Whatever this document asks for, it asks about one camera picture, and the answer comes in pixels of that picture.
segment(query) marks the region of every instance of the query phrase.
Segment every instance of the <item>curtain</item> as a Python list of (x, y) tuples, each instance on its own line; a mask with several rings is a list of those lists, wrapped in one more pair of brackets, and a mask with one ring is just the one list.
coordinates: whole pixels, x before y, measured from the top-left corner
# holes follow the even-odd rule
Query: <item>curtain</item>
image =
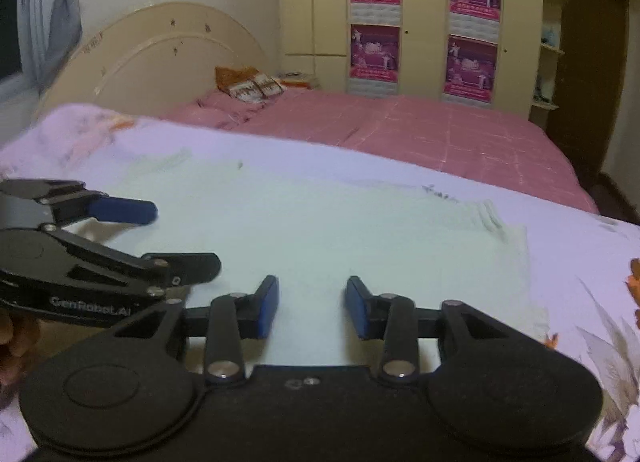
[(56, 78), (66, 58), (82, 38), (80, 3), (78, 0), (54, 0), (49, 28), (49, 45), (36, 80), (41, 92)]

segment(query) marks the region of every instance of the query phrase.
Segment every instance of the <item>bed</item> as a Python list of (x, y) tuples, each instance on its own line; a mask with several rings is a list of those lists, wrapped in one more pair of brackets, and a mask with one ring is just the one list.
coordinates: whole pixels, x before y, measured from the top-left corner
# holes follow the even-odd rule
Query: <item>bed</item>
[[(198, 53), (211, 62), (190, 63)], [(187, 151), (296, 179), (418, 188), (452, 203), (490, 200), (507, 225), (526, 229), (530, 297), (548, 311), (549, 346), (584, 363), (606, 391), (589, 447), (604, 461), (640, 456), (640, 273), (630, 268), (640, 229), (599, 216), (537, 128), (493, 111), (326, 92), (287, 92), (249, 111), (209, 91), (216, 64), (268, 70), (253, 38), (212, 9), (165, 4), (124, 18), (76, 52), (44, 97), (37, 126), (0, 152), (2, 173), (73, 177), (110, 191), (141, 157), (166, 161)], [(444, 112), (446, 123), (423, 121), (425, 112)], [(132, 252), (132, 243), (121, 245)], [(200, 297), (224, 289), (214, 282)], [(46, 331), (47, 353), (85, 333), (64, 330)], [(16, 399), (0, 421), (10, 431), (3, 452), (17, 461), (33, 444)]]

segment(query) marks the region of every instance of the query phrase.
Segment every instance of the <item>headboard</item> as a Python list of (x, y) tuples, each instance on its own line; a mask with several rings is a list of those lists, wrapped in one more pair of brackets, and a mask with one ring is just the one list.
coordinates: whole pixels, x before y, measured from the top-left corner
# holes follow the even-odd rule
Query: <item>headboard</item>
[(35, 113), (66, 102), (155, 116), (215, 87), (215, 67), (270, 71), (257, 41), (220, 10), (162, 3), (137, 10), (84, 42)]

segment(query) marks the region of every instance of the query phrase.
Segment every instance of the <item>brown door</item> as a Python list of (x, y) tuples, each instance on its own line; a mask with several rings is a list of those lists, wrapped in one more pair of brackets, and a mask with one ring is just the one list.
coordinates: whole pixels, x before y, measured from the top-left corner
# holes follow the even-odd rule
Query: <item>brown door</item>
[(546, 132), (578, 177), (600, 172), (626, 63), (627, 0), (569, 0), (562, 9), (554, 102)]

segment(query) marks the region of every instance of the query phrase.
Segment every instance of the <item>pink blanket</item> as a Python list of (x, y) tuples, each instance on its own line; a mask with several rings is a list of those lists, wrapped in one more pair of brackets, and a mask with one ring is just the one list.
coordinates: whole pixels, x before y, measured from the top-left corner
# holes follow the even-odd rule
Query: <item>pink blanket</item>
[(407, 96), (288, 90), (262, 105), (212, 92), (164, 118), (345, 147), (597, 213), (571, 164), (545, 133), (499, 111)]

